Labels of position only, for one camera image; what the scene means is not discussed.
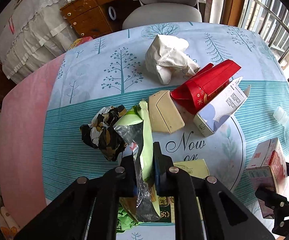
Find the crumpled paper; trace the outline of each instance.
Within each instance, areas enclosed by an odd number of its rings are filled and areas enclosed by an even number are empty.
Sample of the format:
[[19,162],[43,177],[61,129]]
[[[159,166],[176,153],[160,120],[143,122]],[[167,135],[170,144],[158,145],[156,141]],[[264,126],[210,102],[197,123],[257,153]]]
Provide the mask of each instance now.
[[108,161],[116,161],[126,143],[114,130],[113,125],[126,113],[123,105],[103,107],[92,119],[90,124],[80,126],[82,141],[99,149]]
[[194,76],[199,65],[184,53],[188,47],[185,39],[158,34],[146,53],[147,70],[157,74],[162,85],[169,84],[177,70],[186,70],[186,75]]

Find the crumpled black paper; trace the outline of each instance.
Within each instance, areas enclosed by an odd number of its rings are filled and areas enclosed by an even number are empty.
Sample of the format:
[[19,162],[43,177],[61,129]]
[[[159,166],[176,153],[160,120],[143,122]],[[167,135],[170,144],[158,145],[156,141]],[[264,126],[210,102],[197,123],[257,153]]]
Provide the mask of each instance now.
[[123,105],[104,107],[92,119],[90,124],[80,126],[82,141],[99,149],[108,161],[116,161],[127,144],[113,129],[113,125],[126,113]]

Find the chair seat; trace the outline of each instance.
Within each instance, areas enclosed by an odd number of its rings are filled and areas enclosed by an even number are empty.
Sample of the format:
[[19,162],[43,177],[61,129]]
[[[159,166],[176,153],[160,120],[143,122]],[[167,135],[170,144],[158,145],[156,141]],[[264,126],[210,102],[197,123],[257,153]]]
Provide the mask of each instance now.
[[152,3],[135,9],[123,22],[122,28],[168,22],[202,22],[202,18],[199,10],[189,5]]

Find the window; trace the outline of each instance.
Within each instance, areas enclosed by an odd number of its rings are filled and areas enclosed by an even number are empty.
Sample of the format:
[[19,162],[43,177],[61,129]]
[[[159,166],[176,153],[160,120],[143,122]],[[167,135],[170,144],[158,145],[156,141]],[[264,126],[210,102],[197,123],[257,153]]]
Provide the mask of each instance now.
[[240,28],[258,33],[289,82],[289,11],[280,0],[245,0]]

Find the pink tablecloth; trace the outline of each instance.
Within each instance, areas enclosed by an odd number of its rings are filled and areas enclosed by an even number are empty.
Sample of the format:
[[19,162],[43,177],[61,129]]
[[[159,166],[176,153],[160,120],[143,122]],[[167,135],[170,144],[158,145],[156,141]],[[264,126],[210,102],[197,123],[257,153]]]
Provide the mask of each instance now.
[[21,227],[46,207],[42,137],[49,98],[64,55],[25,78],[3,100],[0,185],[4,205]]

